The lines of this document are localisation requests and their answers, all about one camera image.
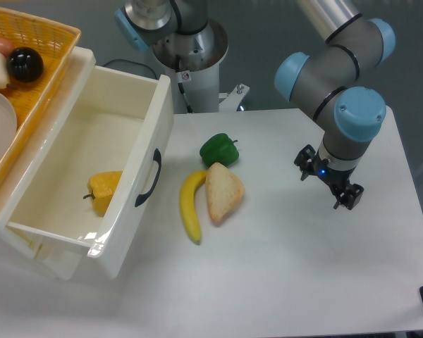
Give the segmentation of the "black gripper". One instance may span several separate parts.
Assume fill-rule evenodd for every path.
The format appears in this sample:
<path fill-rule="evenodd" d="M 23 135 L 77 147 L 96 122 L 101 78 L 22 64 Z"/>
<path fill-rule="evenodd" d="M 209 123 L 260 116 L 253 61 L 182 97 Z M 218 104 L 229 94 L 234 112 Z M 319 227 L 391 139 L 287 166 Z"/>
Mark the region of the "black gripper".
<path fill-rule="evenodd" d="M 352 210 L 362 198 L 364 188 L 359 184 L 350 184 L 348 181 L 354 168 L 349 170 L 336 170 L 331 168 L 331 162 L 316 155 L 314 148 L 308 144 L 297 154 L 294 164 L 301 172 L 300 180 L 304 181 L 310 175 L 317 176 L 322 182 L 333 190 L 336 202 L 333 206 L 337 209 L 343 206 Z"/>

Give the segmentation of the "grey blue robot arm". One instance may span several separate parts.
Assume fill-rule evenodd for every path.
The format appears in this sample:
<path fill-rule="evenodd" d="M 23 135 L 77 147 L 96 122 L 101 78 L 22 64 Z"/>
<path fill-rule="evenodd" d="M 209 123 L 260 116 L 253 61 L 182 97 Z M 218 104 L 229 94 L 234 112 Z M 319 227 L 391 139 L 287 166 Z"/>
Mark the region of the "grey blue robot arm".
<path fill-rule="evenodd" d="M 352 209 L 364 190 L 350 176 L 386 115 L 384 99 L 355 82 L 391 55 L 396 36 L 388 23 L 365 19 L 351 1 L 299 5 L 326 49 L 316 57 L 291 54 L 278 67 L 274 86 L 324 131 L 318 149 L 306 146 L 295 159 L 302 176 L 318 177 L 338 206 Z M 129 1 L 115 19 L 134 49 L 151 50 L 163 65 L 179 112 L 219 107 L 219 64 L 228 39 L 209 17 L 206 1 Z"/>

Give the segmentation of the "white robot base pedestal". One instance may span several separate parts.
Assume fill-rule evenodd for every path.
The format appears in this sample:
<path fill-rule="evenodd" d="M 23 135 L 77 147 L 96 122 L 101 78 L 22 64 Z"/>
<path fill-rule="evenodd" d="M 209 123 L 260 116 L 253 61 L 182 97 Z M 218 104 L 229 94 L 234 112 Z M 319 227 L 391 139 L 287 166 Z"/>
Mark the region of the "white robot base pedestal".
<path fill-rule="evenodd" d="M 194 35 L 172 33 L 152 51 L 171 79 L 175 113 L 218 111 L 219 66 L 228 51 L 228 36 L 218 22 L 209 19 Z"/>

